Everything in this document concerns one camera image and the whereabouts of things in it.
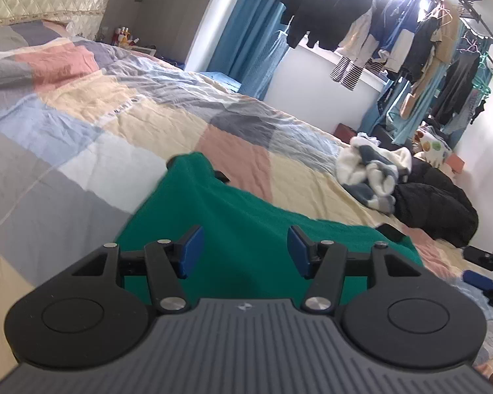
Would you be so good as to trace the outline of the green and white hoodie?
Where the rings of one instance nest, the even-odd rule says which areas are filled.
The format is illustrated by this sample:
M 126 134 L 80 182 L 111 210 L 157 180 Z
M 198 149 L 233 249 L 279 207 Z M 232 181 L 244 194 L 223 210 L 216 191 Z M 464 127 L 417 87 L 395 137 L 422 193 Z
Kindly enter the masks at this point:
M 217 179 L 200 153 L 174 158 L 155 191 L 116 241 L 124 252 L 161 239 L 180 239 L 190 228 L 205 233 L 205 249 L 181 281 L 191 304 L 203 298 L 303 300 L 310 286 L 287 250 L 288 229 L 298 225 L 313 241 L 334 240 L 351 252 L 369 252 L 386 240 L 378 230 L 316 221 L 288 212 Z

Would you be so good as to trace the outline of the hanging clothes on rack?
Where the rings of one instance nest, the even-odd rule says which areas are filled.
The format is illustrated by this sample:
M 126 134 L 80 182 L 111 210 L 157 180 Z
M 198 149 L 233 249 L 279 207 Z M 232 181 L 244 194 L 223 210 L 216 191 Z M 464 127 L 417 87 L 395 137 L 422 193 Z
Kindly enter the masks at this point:
M 454 131 L 489 60 L 489 42 L 467 29 L 442 0 L 282 0 L 291 47 L 305 43 L 339 55 L 331 79 L 356 88 L 364 71 L 387 79 L 363 117 L 364 133 L 410 142 L 423 123 Z

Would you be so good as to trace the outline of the black padded jacket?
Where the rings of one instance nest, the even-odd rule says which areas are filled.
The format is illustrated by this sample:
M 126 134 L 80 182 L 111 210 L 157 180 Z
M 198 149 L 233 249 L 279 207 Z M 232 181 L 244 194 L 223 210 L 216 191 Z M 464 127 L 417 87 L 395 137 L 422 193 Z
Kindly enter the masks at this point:
M 407 181 L 396 185 L 394 216 L 410 228 L 465 247 L 478 229 L 478 214 L 463 189 L 430 164 L 414 158 Z

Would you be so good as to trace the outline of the white and grey fleece garment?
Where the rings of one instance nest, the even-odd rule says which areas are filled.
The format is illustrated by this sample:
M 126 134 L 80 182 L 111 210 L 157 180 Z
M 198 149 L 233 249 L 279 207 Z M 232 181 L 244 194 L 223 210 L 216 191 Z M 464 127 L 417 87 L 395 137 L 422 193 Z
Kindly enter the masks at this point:
M 360 204 L 384 214 L 393 214 L 393 191 L 407 180 L 411 170 L 408 148 L 381 148 L 367 135 L 350 139 L 336 161 L 338 183 Z

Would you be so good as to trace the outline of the pink box on floor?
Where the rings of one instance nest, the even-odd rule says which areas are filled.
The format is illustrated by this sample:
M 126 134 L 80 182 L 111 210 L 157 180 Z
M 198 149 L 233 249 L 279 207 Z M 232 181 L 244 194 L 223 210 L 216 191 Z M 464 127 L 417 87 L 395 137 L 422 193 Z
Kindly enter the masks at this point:
M 462 174 L 465 166 L 465 162 L 455 153 L 450 154 L 449 157 L 446 158 L 445 164 L 451 168 L 452 173 L 454 174 Z

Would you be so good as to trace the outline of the polka dot bag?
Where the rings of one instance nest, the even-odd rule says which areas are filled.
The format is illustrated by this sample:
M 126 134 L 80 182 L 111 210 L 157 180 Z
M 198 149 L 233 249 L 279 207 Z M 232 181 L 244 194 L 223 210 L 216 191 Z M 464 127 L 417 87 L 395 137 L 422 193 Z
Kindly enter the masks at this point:
M 422 127 L 416 131 L 413 144 L 414 156 L 435 168 L 440 168 L 452 154 L 446 142 Z

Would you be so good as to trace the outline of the patchwork plaid bed quilt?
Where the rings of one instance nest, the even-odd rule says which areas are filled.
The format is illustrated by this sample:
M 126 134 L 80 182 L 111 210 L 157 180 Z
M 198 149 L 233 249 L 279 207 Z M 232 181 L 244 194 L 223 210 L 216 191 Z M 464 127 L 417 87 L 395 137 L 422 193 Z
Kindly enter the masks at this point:
M 199 74 L 45 21 L 0 27 L 0 380 L 16 359 L 4 335 L 22 296 L 105 243 L 155 191 L 174 158 L 200 153 L 234 188 L 316 221 L 389 224 L 402 251 L 482 309 L 460 250 L 358 203 L 338 183 L 344 143 Z

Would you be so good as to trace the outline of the bottles on nightstand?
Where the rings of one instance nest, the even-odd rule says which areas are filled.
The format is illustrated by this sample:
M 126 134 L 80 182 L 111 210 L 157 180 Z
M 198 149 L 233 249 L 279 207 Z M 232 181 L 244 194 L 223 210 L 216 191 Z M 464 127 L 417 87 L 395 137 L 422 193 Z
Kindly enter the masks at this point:
M 134 37 L 127 27 L 119 27 L 114 30 L 111 45 L 118 47 L 132 47 L 139 43 L 140 39 Z

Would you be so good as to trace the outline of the blue window curtain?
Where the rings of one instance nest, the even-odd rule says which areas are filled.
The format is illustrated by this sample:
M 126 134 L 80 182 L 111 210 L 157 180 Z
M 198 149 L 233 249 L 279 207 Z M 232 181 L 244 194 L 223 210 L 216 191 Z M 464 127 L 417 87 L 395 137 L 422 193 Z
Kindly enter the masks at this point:
M 281 0 L 238 0 L 206 70 L 236 80 L 241 94 L 263 100 L 288 51 L 283 11 Z

